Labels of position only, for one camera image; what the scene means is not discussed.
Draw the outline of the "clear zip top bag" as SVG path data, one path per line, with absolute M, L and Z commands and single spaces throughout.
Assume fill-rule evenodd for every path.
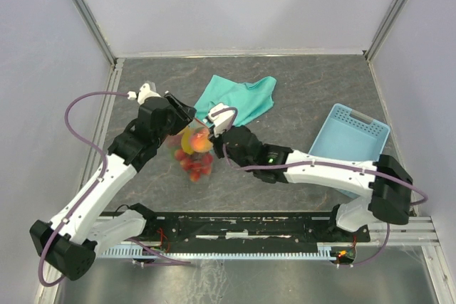
M 176 135 L 169 135 L 165 146 L 191 182 L 199 182 L 212 173 L 213 144 L 209 141 L 209 128 L 203 121 L 194 119 Z

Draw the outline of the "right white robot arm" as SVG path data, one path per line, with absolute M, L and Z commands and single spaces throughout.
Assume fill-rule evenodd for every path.
M 364 162 L 316 157 L 263 143 L 245 126 L 212 128 L 209 139 L 218 158 L 263 182 L 316 184 L 355 194 L 351 202 L 336 206 L 327 223 L 328 235 L 334 240 L 342 241 L 374 221 L 409 222 L 413 180 L 390 155 Z

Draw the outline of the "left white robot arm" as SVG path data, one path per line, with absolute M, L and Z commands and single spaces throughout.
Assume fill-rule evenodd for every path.
M 38 279 L 46 287 L 43 267 L 49 264 L 72 281 L 82 277 L 97 256 L 109 248 L 139 236 L 143 240 L 157 233 L 156 214 L 134 204 L 109 222 L 95 221 L 121 190 L 156 154 L 165 139 L 176 135 L 195 118 L 196 110 L 171 93 L 141 96 L 128 93 L 139 103 L 138 116 L 113 140 L 102 157 L 98 171 L 76 196 L 50 221 L 38 220 L 30 235 L 40 257 Z

